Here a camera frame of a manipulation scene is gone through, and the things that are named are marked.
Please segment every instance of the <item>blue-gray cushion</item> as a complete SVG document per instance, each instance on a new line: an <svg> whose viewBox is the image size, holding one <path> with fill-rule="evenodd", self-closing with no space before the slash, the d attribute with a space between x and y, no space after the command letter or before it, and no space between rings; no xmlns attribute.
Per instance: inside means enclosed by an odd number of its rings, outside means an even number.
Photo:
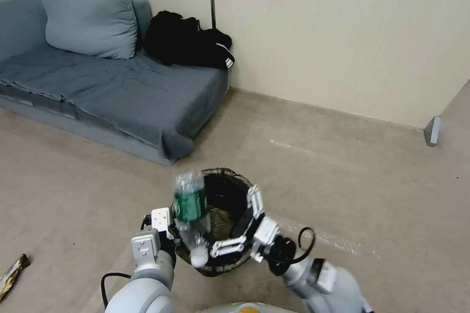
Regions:
<svg viewBox="0 0 470 313"><path fill-rule="evenodd" d="M134 56L137 21L131 0L42 0L46 40L58 49L101 58Z"/></svg>

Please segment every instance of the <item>black cable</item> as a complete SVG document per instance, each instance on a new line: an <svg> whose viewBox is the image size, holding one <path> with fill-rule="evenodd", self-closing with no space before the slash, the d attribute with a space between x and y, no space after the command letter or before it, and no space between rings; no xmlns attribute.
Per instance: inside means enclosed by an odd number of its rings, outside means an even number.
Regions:
<svg viewBox="0 0 470 313"><path fill-rule="evenodd" d="M107 274L103 275L103 277L101 278L101 297L103 297L104 308L106 308L108 306L108 297L106 296L106 288L104 287L104 280L108 276L120 276L120 277L123 277L123 278L126 278L126 279L131 278L131 276L128 275L128 274L118 273L118 272L111 272L111 273L107 273Z"/></svg>
<svg viewBox="0 0 470 313"><path fill-rule="evenodd" d="M143 230L145 226L149 226L149 225L152 225L152 217L150 214L147 214L142 220L141 231Z"/></svg>
<svg viewBox="0 0 470 313"><path fill-rule="evenodd" d="M304 260L306 257L309 256L310 252L312 252L312 249L313 249L313 246L315 246L315 240L317 238L316 234L315 234L315 231L311 228L311 227L304 227L302 230L300 230L299 232L299 237L297 238L297 242L299 243L299 248L300 249L303 249L302 248L302 244L301 244L301 241L302 241L302 235L304 234L305 231L307 230L310 230L312 232L312 241L310 242L310 245L308 246L308 248L305 250L305 253L302 254L301 256L299 256L298 258L294 258L292 260L292 264L295 264L295 263L298 263L298 262L301 262L302 260Z"/></svg>
<svg viewBox="0 0 470 313"><path fill-rule="evenodd" d="M301 244L301 241L302 241L302 235L304 234L305 231L307 230L310 230L312 232L312 241L310 242L310 245L308 246L308 248L305 250L305 253L303 253L302 255L300 255L299 257L297 258L294 258L292 259L291 261L281 261L281 260L278 260L276 258L272 258L269 256L269 253L268 254L264 254L264 257L266 257L266 259L268 261L271 261L271 262L274 262L276 264L283 264L283 265L292 265L292 264L296 264L296 263L299 263L301 262L302 260L304 260L306 257L308 257L310 255L310 252L312 252L312 249L313 249L313 246L315 245L315 240L316 240L316 234L315 234L315 231L311 228L311 227L304 227L302 230L300 230L299 232L299 237L297 239L297 242L299 244L299 248L300 249L303 249L302 248L302 244Z"/></svg>

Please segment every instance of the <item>floor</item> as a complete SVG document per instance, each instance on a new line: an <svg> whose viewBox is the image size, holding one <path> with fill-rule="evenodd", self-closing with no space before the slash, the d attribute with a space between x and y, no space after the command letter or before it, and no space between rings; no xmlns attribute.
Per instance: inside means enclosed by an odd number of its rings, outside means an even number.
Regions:
<svg viewBox="0 0 470 313"><path fill-rule="evenodd" d="M470 85L443 122L429 148L419 129L231 91L196 151L164 168L0 110L0 271L32 259L1 311L101 312L101 276L132 270L129 240L170 205L173 175L225 166L284 228L315 227L314 254L353 273L376 312L466 312ZM180 260L172 292L183 313L242 300L303 312L266 263L205 278Z"/></svg>

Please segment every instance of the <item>gray couch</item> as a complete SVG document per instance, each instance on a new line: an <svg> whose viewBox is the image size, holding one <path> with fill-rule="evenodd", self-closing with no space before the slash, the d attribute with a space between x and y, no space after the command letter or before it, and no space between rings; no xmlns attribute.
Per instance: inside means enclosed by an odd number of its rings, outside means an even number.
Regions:
<svg viewBox="0 0 470 313"><path fill-rule="evenodd" d="M132 3L141 40L150 8ZM143 50L112 60L52 48L41 0L0 0L0 14L0 107L166 166L192 152L228 89L225 71Z"/></svg>

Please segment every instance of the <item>trash can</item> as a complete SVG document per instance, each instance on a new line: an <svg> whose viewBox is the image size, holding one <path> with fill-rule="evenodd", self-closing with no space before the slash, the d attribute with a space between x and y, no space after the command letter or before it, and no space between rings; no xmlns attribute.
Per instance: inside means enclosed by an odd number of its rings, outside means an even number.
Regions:
<svg viewBox="0 0 470 313"><path fill-rule="evenodd" d="M246 194L252 184L244 176L227 168L206 169L202 170L202 174L211 216L210 235L214 241L232 238L234 227L247 209ZM250 250L251 248L247 246L242 252L216 258L209 257L208 262L196 270L209 277L229 272L250 258ZM177 245L176 254L185 262L190 263L189 250L183 241Z"/></svg>

